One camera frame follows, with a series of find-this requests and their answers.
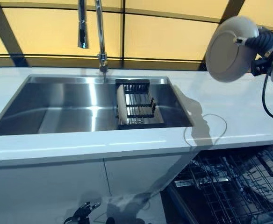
white cabinet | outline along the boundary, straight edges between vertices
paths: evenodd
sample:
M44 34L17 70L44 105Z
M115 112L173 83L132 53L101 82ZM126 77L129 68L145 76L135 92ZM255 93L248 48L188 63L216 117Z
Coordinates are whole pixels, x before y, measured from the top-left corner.
M118 196L163 190L196 154L105 159L111 194Z
M103 160L0 167L0 224L63 223L102 196L109 196Z

stainless steel sink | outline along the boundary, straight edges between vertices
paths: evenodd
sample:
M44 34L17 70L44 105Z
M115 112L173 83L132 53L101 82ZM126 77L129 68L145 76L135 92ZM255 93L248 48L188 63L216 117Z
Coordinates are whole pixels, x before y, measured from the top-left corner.
M1 113L0 135L117 130L117 78L32 75ZM191 126L168 78L146 79L165 127Z

black cable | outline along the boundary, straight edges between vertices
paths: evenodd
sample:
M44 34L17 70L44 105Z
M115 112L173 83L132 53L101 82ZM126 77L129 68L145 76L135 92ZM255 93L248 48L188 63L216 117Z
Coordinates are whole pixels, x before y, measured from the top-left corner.
M264 83L263 83L263 90L262 90L262 105L264 110L266 111L266 113L273 118L273 115L269 112L267 106L266 106L266 99L265 99L265 95L266 95L266 84L267 84L267 80L268 80L268 76L269 76L269 72L267 72L266 77L264 79Z
M227 122L226 122L226 120L225 120L224 118L222 118L222 117L219 116L219 115L213 114L213 113L207 113L207 114L205 114L204 116L202 116L202 119L203 119L204 117L208 116L208 115L216 116L216 117L222 119L222 120L224 121L224 123L225 123L225 129L224 129L223 133L222 133L219 137L217 137L217 139L216 139L215 142L213 143L213 145L215 145L215 144L224 136L224 134L226 134L226 131L227 131L227 128L228 128L228 124L227 124ZM186 137L185 137L186 132L187 132L187 127L184 129L184 132L183 132L184 141L185 141L190 147L195 147L195 146L192 146L192 145L187 141L187 139L186 139Z

wire rack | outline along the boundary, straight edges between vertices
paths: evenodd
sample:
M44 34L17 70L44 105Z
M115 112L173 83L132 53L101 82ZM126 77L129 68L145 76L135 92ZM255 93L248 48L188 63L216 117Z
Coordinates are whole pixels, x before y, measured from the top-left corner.
M116 88L123 85L127 124L118 117L120 129L165 127L158 105L149 91L147 79L117 79Z
M199 154L175 184L203 193L213 223L273 223L273 148L251 155Z

faucet spout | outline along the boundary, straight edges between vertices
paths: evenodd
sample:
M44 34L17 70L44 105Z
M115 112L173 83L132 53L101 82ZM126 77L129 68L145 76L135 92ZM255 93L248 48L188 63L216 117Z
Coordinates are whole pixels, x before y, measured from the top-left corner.
M89 41L86 26L86 0L78 1L78 11L79 11L78 47L87 49L89 48Z
M99 45L100 45L100 52L97 55L97 57L100 63L99 70L103 72L103 74L105 74L108 71L108 56L107 56L107 53L105 52L101 0L95 0L95 8L96 8L96 14L97 14L98 37L99 37Z
M107 53L105 52L101 0L95 0L95 8L96 8L98 37L99 37L99 45L100 45L100 51L97 57L99 59L99 70L103 72L103 75L105 77L108 71L108 56L107 56ZM86 0L78 0L78 11L79 11L78 47L89 48L87 25L86 25Z

